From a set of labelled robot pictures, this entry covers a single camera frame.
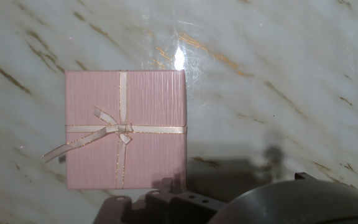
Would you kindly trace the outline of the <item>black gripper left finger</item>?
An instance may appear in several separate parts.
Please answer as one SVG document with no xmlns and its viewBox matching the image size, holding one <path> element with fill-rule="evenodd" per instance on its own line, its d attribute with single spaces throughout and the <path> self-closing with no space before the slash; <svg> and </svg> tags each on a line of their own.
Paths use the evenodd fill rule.
<svg viewBox="0 0 358 224">
<path fill-rule="evenodd" d="M 208 223 L 226 204 L 193 192 L 176 189 L 172 178 L 133 202 L 129 196 L 107 198 L 94 224 L 179 224 Z"/>
</svg>

